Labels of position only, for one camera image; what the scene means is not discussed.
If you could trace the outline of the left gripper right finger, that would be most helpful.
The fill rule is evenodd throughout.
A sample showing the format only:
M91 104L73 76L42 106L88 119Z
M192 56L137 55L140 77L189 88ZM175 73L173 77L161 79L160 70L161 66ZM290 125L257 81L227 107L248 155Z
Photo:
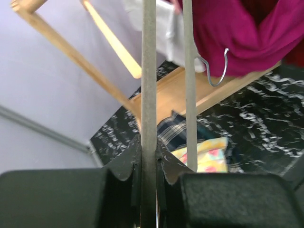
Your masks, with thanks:
M157 141L161 228L301 228L290 185L273 174L195 173Z

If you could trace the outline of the grey hanger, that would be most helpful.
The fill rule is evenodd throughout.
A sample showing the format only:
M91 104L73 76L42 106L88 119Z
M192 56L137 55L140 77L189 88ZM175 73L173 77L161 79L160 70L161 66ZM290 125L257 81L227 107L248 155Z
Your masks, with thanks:
M156 2L142 4L142 100L141 100L141 214L142 228L156 227ZM195 45L192 2L183 1L186 79L186 124L188 167L198 168L195 92Z

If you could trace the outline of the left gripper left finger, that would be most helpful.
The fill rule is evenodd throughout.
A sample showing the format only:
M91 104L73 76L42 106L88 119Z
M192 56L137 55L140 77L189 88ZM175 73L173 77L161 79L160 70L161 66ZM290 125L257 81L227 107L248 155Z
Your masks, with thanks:
M140 137L102 168L8 171L3 228L135 228L140 224Z

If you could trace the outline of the floral pastel garment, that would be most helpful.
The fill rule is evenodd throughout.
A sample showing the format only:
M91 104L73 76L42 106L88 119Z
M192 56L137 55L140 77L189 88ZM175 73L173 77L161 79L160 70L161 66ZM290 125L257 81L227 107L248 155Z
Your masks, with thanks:
M228 164L225 151L228 147L228 138L220 137L208 140L198 140L197 158L198 168L196 172L227 173Z

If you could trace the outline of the navy plaid skirt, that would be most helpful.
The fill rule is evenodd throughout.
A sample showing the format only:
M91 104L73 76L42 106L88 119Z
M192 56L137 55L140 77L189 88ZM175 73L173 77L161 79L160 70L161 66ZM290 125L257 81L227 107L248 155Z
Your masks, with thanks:
M162 120L157 126L158 137L162 140L168 150L173 153L183 163L187 163L187 126L186 118L172 112L172 115ZM218 133L212 132L202 123L197 122L197 142L198 140L208 140L222 137ZM230 173L243 173L240 167L240 152L228 138L228 147L225 151L225 157L228 164L228 172Z

